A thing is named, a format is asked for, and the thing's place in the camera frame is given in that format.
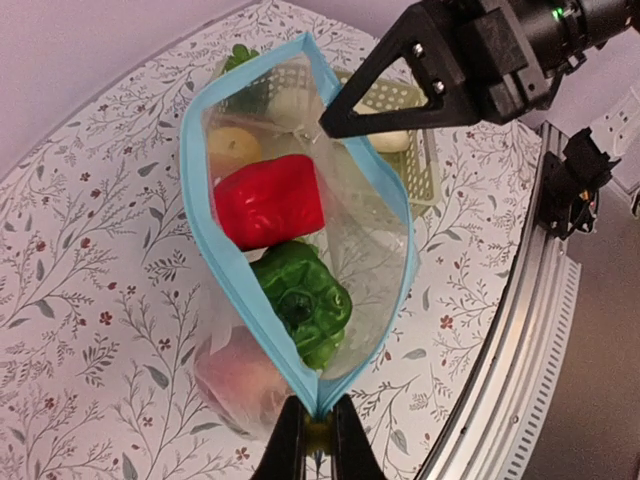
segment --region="floral tablecloth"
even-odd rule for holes
[[[123,78],[0,185],[1,478],[250,476],[264,445],[220,426],[194,385],[193,332],[212,312],[198,311],[206,266],[172,157],[185,107],[234,41],[264,51],[302,31],[347,70],[374,45],[287,3],[251,6]],[[390,479],[413,478],[464,386],[540,146],[518,123],[436,139],[443,199],[416,222],[422,267],[352,391]]]

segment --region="red object in bag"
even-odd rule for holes
[[[218,223],[243,251],[272,247],[324,228],[313,160],[285,155],[224,178],[213,191]]]

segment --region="bolt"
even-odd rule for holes
[[[444,86],[444,82],[442,80],[436,80],[433,82],[433,89],[438,95],[442,95],[447,87]]]
[[[413,54],[414,54],[417,58],[421,58],[421,57],[424,55],[424,47],[423,47],[421,44],[416,43],[416,44],[413,46]]]

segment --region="floral pattern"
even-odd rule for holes
[[[208,273],[182,206],[178,126],[232,43],[265,51],[302,31],[347,70],[375,43],[287,3],[251,6],[123,78],[0,184],[0,477],[250,476],[264,445],[221,426],[191,372],[211,312],[199,310]],[[409,79],[402,65],[387,75]],[[351,392],[393,479],[413,478],[477,358],[540,145],[518,123],[436,133],[443,196],[416,222],[421,269]]]

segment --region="floor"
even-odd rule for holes
[[[603,192],[574,236],[583,276],[569,348],[525,480],[636,480],[640,459],[640,221]]]

